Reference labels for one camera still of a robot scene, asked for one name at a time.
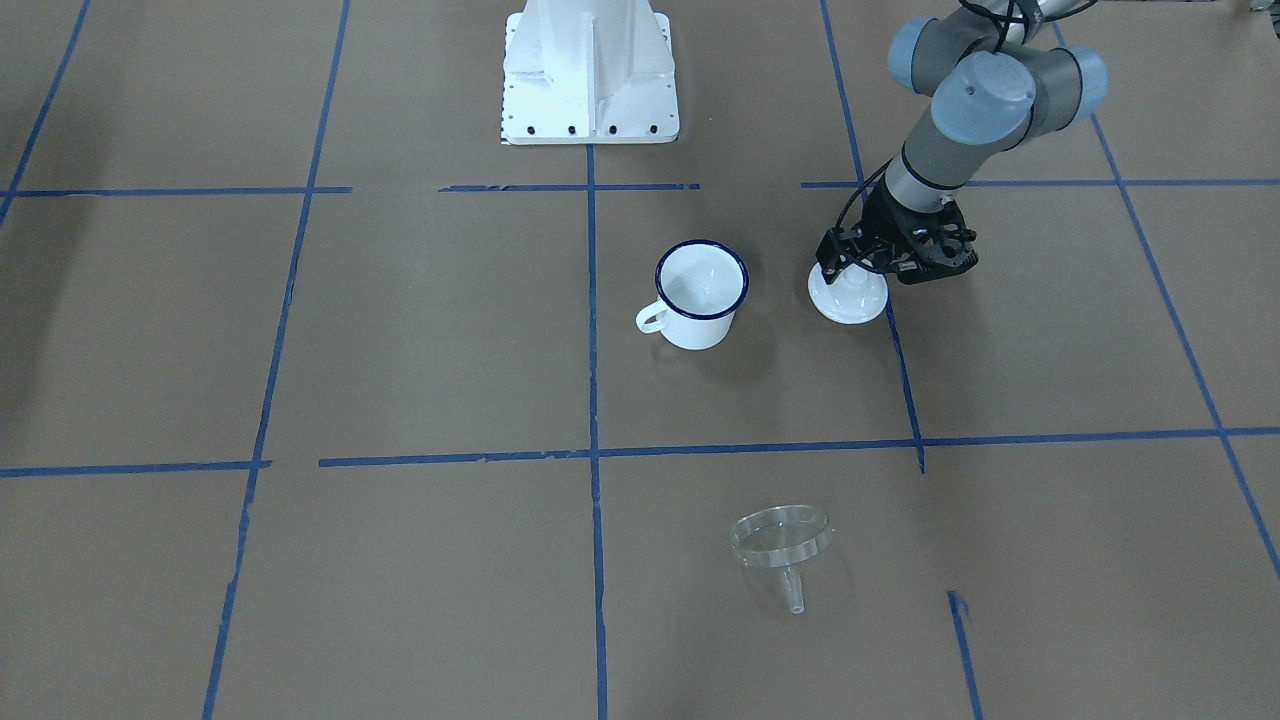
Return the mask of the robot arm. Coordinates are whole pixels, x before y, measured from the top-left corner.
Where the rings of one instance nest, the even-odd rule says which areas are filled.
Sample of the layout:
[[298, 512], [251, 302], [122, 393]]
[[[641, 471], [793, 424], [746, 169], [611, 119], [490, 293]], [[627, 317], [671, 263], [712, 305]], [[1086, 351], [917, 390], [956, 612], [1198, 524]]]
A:
[[820, 281], [861, 269], [919, 284], [974, 268], [977, 234], [957, 192], [995, 155], [1093, 114], [1108, 90], [1089, 47], [1032, 47], [1087, 1], [961, 1], [943, 18], [909, 20], [887, 53], [892, 78], [928, 99], [897, 152], [851, 195], [815, 251]]

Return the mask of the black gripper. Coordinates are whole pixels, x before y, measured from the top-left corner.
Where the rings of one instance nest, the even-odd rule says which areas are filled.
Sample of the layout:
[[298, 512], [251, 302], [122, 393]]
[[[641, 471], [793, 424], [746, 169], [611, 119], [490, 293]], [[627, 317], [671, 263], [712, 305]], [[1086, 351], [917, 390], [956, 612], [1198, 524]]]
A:
[[960, 275], [969, 270], [969, 227], [960, 208], [946, 202], [938, 211], [915, 211], [877, 184], [864, 205], [859, 233], [828, 228], [817, 250], [822, 279], [836, 279], [851, 265], [877, 275]]

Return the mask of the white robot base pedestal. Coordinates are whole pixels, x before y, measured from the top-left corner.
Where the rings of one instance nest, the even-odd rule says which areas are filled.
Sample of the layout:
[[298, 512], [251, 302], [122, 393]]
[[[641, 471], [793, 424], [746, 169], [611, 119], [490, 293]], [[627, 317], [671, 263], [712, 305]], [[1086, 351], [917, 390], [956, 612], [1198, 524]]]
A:
[[503, 143], [680, 136], [672, 28], [649, 1], [527, 1], [506, 18], [503, 72]]

